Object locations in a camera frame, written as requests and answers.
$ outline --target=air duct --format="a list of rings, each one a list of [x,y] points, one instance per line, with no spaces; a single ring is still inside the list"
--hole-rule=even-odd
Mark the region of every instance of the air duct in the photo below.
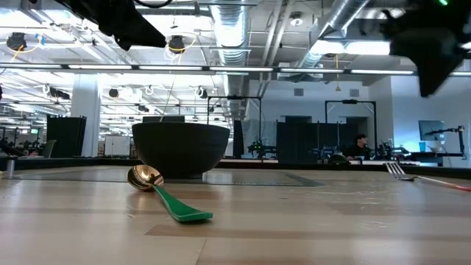
[[[369,0],[336,0],[330,12],[316,20],[311,28],[310,36],[314,42],[309,52],[304,58],[298,62],[297,67],[299,68],[313,68],[322,59],[324,54],[316,52],[316,43],[320,37],[332,34],[334,32],[340,32],[344,37],[347,32],[347,28],[352,23],[353,19],[360,13],[360,11],[369,3]],[[312,80],[313,77],[308,75],[296,74],[289,77],[290,81],[308,81]]]
[[[241,5],[212,5],[214,33],[220,47],[245,48],[247,46],[248,9]],[[223,66],[245,66],[247,52],[242,49],[221,49],[219,60]],[[246,96],[249,93],[248,77],[244,75],[224,75],[224,91],[228,96]],[[229,102],[230,116],[242,119],[245,111],[242,106],[247,101]]]

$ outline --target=black bowl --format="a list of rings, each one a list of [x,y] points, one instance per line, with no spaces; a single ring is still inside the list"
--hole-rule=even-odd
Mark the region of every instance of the black bowl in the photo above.
[[[229,132],[219,126],[179,122],[132,126],[139,158],[166,179],[201,178],[224,157]]]

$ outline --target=monitor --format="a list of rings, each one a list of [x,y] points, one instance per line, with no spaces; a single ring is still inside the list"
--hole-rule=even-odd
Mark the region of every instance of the monitor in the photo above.
[[[161,116],[144,116],[142,118],[142,122],[160,122]],[[184,115],[174,115],[168,116],[165,115],[162,119],[162,122],[185,122]]]
[[[435,134],[435,135],[426,135],[431,131],[444,130],[445,122],[444,121],[419,121],[419,131],[420,131],[420,140],[421,141],[445,141],[445,134]]]

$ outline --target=pillar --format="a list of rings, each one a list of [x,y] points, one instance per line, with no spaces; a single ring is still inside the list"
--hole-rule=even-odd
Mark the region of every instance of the pillar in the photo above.
[[[97,78],[96,74],[75,74],[74,77],[71,117],[87,117],[82,146],[82,156],[85,157],[98,155],[102,92]]]

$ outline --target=white cabinet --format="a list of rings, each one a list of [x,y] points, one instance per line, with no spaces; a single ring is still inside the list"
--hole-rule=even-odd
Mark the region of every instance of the white cabinet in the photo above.
[[[130,136],[106,136],[105,156],[130,156]]]

